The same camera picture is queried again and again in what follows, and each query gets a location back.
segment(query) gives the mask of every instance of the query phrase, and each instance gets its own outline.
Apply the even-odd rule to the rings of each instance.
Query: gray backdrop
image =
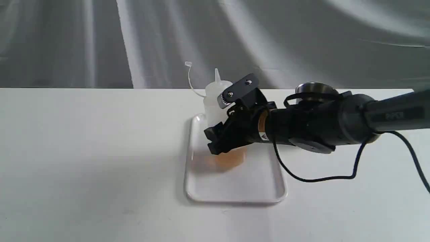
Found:
[[[263,88],[418,87],[427,0],[3,0],[0,86],[188,88],[253,72]]]

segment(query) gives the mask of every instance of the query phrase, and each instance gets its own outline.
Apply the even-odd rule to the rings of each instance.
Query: table surface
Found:
[[[410,90],[353,90],[376,99]],[[282,105],[292,90],[264,90]],[[302,183],[270,207],[184,195],[190,90],[0,89],[0,240],[429,241],[430,195],[402,141],[366,147],[354,180]],[[429,130],[402,132],[430,177]],[[358,146],[282,147],[308,178],[350,174]]]

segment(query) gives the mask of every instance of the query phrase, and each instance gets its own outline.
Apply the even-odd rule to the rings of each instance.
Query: white plastic bottle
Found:
[[[203,99],[208,127],[213,127],[219,122],[224,123],[227,120],[227,109],[219,107],[217,98],[219,94],[231,85],[231,82],[221,80],[218,69],[215,68],[215,81],[206,86],[206,96]]]

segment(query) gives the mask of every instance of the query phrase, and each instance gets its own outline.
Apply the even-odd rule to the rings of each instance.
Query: plastic tray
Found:
[[[244,162],[228,170],[207,164],[212,156],[203,130],[204,114],[194,116],[185,168],[184,188],[197,202],[274,204],[286,195],[286,184],[270,144],[246,147]]]

